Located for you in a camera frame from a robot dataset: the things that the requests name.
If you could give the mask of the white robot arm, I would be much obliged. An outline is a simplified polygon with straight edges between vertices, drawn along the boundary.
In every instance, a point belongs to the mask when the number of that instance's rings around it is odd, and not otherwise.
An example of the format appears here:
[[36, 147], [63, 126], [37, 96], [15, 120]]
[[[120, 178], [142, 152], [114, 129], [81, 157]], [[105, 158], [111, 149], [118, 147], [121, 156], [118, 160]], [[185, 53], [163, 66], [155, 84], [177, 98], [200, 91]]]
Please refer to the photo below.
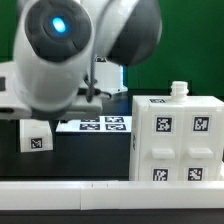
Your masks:
[[9, 62], [0, 62], [0, 119], [95, 118], [95, 60], [133, 66], [160, 41], [158, 0], [17, 0]]

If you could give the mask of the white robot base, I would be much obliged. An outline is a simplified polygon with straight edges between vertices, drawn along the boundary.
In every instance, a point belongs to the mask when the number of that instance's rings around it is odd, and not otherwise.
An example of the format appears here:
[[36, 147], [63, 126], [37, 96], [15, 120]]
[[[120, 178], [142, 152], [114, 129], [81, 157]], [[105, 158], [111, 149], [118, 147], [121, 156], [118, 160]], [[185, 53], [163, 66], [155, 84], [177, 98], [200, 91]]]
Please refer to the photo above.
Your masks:
[[94, 95], [111, 98], [114, 94], [125, 92], [123, 67], [110, 62], [106, 57], [97, 57], [95, 65]]

